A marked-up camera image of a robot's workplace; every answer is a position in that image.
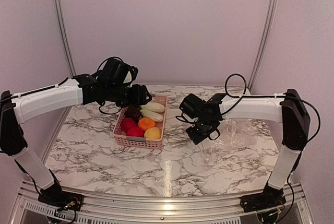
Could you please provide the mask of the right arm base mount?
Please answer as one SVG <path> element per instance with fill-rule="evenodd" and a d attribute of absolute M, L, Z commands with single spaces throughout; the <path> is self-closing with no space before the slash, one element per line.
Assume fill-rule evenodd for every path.
<path fill-rule="evenodd" d="M 245 213 L 282 206 L 285 203 L 286 199 L 283 189 L 275 189 L 269 186 L 268 183 L 266 183 L 261 193 L 244 195 L 240 200 L 240 206 Z"/>

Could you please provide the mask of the yellow pepper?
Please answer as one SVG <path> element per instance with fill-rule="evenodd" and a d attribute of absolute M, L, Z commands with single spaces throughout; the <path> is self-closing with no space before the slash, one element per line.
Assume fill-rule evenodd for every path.
<path fill-rule="evenodd" d="M 161 132 L 158 127 L 152 127 L 145 131 L 144 138 L 147 139 L 160 139 L 161 138 Z"/>

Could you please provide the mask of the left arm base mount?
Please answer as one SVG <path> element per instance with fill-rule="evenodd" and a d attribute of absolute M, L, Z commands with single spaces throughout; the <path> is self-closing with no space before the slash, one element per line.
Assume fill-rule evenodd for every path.
<path fill-rule="evenodd" d="M 80 211 L 84 196 L 81 194 L 64 191 L 54 182 L 47 189 L 40 189 L 38 201 L 57 207 L 59 210 Z"/>

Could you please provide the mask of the dark purple pepper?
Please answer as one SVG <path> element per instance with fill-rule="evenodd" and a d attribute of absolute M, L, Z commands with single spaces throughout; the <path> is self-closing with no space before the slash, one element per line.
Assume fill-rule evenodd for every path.
<path fill-rule="evenodd" d="M 138 122 L 142 118 L 142 113 L 137 107 L 128 107 L 125 110 L 124 116 Z"/>

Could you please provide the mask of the red pepper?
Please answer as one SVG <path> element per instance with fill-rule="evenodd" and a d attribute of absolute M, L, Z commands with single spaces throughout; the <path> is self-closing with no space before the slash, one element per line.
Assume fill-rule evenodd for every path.
<path fill-rule="evenodd" d="M 144 133 L 140 127 L 132 127 L 127 131 L 126 135 L 130 137 L 144 137 Z"/>
<path fill-rule="evenodd" d="M 121 130 L 126 133 L 134 127 L 137 127 L 137 123 L 129 117 L 126 117 L 121 121 Z"/>

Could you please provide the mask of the clear zip top bag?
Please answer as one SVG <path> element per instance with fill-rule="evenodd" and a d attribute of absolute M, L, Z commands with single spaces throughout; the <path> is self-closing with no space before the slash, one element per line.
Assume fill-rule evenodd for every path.
<path fill-rule="evenodd" d="M 267 137 L 263 122 L 250 119 L 224 120 L 218 127 L 216 140 L 204 140 L 199 146 L 206 162 L 213 165 L 234 151 L 252 148 Z"/>

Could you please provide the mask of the red pepper front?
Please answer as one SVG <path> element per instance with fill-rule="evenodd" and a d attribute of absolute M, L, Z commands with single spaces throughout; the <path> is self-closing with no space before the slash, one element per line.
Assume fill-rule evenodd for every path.
<path fill-rule="evenodd" d="M 126 135 L 130 137 L 144 137 L 144 133 L 140 127 L 132 127 L 127 131 Z"/>

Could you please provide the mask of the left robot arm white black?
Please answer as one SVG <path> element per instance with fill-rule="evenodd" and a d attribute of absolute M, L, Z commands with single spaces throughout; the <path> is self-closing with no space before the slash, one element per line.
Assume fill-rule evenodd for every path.
<path fill-rule="evenodd" d="M 145 105 L 151 99 L 145 85 L 134 85 L 127 79 L 117 85 L 108 85 L 88 74 L 24 93 L 12 95 L 5 91 L 1 95 L 1 152 L 22 167 L 53 205 L 60 206 L 66 201 L 66 194 L 52 172 L 28 148 L 21 125 L 37 116 L 76 105 L 114 102 L 124 108 Z"/>

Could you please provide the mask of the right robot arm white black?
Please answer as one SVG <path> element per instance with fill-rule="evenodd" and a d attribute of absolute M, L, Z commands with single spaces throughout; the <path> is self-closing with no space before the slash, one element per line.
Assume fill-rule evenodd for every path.
<path fill-rule="evenodd" d="M 187 95 L 180 105 L 181 112 L 193 120 L 186 132 L 194 144 L 210 138 L 227 119 L 254 119 L 282 124 L 283 140 L 276 164 L 268 179 L 268 188 L 259 194 L 258 202 L 270 207 L 279 198 L 294 165 L 308 142 L 310 125 L 305 103 L 294 89 L 264 96 L 232 96 L 216 93 L 209 100 Z"/>

